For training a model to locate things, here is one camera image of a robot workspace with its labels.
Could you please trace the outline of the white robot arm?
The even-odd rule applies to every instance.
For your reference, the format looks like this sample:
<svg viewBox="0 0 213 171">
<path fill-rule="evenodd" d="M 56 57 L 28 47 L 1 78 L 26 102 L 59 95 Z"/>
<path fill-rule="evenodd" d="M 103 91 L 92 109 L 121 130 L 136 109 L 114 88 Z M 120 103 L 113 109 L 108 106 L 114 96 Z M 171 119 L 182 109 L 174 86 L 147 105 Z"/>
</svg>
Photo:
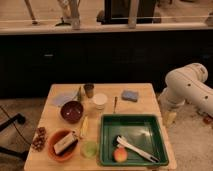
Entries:
<svg viewBox="0 0 213 171">
<path fill-rule="evenodd" d="M 198 113 L 204 115 L 205 124 L 213 124 L 213 88 L 205 84 L 207 78 L 208 71 L 200 63 L 191 63 L 166 74 L 166 87 L 158 97 L 166 127 L 173 123 L 177 110 L 185 102 L 198 108 Z"/>
</svg>

